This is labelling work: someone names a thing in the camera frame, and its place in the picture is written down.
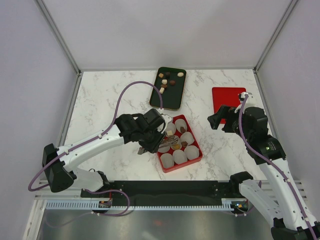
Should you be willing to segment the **metal tongs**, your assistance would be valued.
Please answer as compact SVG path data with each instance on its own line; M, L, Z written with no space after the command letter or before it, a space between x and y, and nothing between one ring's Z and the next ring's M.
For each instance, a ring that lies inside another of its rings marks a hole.
M170 148L171 145L177 144L178 141L179 141L178 136L176 136L176 135L171 135L171 136L163 139L162 142L159 144L159 146L156 147L156 148L153 149L153 150L146 150L146 149L144 149L143 147L140 147L139 150L138 150L138 152L137 152L137 154L138 154L138 155L142 155L142 154L147 153L147 152L154 154L154 153L157 153L159 149L163 149L163 148L166 148L166 147L169 147L169 148Z

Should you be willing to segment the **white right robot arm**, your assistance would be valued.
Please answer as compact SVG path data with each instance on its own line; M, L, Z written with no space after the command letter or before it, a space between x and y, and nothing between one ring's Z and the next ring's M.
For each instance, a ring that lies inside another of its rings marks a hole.
M259 107L244 111L222 105L207 118L216 130L225 120L222 130L245 140L246 150L263 172L275 195L271 199L255 186L253 180L235 180L228 185L233 197L247 198L270 225L275 240L318 240L320 223L309 211L291 175L286 154L280 142L269 134L268 117Z

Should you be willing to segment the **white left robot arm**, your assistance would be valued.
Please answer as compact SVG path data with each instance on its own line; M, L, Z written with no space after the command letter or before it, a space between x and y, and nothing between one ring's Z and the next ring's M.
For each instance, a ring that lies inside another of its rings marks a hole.
M87 189L98 197L105 197L110 190L107 177L101 171L86 171L78 166L109 149L137 142L143 153L157 153L166 136L172 117L151 109L145 114L122 114L115 119L108 132L101 132L84 141L55 147L44 147L42 166L53 193L70 187Z

